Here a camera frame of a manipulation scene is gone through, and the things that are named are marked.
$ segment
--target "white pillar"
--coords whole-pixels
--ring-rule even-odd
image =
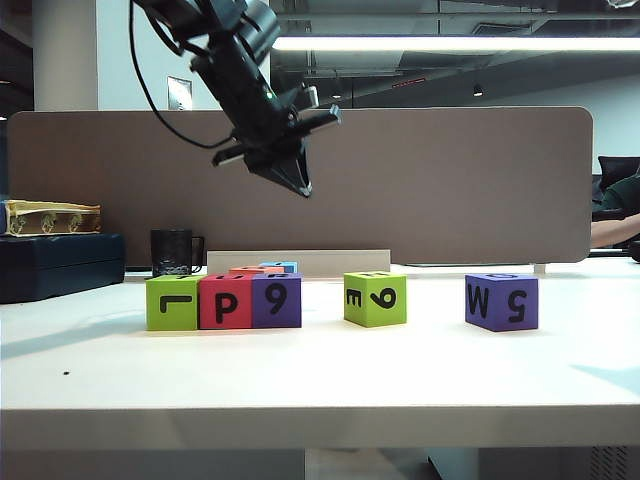
[[[94,0],[33,0],[32,10],[35,110],[96,110]]]

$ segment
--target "dark blue box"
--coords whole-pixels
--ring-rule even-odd
[[[0,303],[43,300],[124,280],[119,234],[0,237]]]

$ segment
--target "desk partition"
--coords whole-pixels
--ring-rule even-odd
[[[223,112],[165,112],[201,141]],[[589,250],[593,122],[573,107],[348,110],[308,141],[313,196],[211,166],[151,112],[25,112],[9,124],[12,198],[101,204],[128,264],[149,230],[209,250],[391,249],[395,263],[574,262]]]

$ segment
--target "blue block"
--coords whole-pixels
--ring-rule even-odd
[[[262,262],[261,267],[284,267],[284,273],[297,273],[298,262]]]
[[[465,320],[494,332],[538,328],[538,279],[496,273],[465,275]]]

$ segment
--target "person's arm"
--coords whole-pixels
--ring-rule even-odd
[[[591,222],[591,248],[624,242],[640,233],[640,213],[624,220]]]

